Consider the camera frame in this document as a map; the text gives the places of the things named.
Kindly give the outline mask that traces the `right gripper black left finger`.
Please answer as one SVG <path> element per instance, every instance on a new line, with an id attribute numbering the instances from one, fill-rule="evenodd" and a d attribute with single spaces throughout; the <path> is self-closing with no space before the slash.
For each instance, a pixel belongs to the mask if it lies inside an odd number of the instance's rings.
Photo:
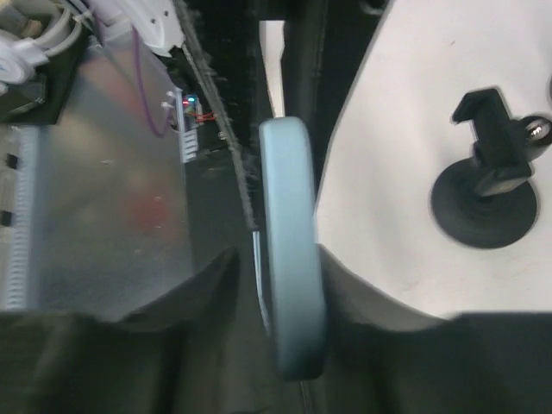
<path id="1" fill-rule="evenodd" d="M 198 276 L 130 315 L 1 315 L 4 413 L 267 413 L 232 371 L 241 259 L 225 248 Z"/>

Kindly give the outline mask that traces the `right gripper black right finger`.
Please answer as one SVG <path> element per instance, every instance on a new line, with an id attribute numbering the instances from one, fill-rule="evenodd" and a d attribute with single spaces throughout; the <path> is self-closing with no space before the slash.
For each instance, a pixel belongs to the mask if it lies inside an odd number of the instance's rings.
<path id="1" fill-rule="evenodd" d="M 431 317 L 321 253 L 329 314 L 328 413 L 548 413 L 551 315 Z"/>

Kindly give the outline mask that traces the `black phone stand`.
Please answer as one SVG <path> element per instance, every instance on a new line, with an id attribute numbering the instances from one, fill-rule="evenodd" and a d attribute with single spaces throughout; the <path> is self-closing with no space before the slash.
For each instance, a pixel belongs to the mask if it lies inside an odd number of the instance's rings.
<path id="1" fill-rule="evenodd" d="M 532 162 L 551 146 L 551 119 L 511 116 L 501 90 L 488 87 L 466 93 L 452 121 L 470 122 L 475 140 L 471 156 L 444 169 L 432 187 L 436 223 L 472 248 L 509 246 L 526 236 L 538 217 Z"/>

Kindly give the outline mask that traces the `black phone blue case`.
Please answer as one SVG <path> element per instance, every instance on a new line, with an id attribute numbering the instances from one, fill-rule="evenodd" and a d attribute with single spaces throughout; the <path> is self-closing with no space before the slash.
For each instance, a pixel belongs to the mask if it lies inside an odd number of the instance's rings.
<path id="1" fill-rule="evenodd" d="M 260 160 L 270 293 L 268 332 L 284 380 L 323 369 L 327 305 L 314 219 L 315 183 L 304 123 L 293 116 L 260 126 Z"/>

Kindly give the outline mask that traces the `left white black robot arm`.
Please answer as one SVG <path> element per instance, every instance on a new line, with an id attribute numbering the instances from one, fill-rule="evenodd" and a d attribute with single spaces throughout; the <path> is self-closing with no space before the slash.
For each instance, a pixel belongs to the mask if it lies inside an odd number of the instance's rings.
<path id="1" fill-rule="evenodd" d="M 105 0 L 88 1 L 101 21 L 115 23 L 127 19 L 150 50 L 168 57 L 181 48 L 185 35 L 171 0 Z"/>

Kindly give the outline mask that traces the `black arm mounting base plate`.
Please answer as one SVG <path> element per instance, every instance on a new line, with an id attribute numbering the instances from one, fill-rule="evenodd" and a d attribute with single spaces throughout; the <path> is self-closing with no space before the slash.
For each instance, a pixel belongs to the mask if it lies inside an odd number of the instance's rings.
<path id="1" fill-rule="evenodd" d="M 215 119 L 200 133 L 191 174 L 193 253 L 207 260 L 250 242 L 262 220 L 259 126 L 273 114 L 260 29 L 283 24 L 285 113 L 310 132 L 314 172 L 361 61 L 388 10 L 386 1 L 178 1 L 185 35 L 178 58 Z"/>

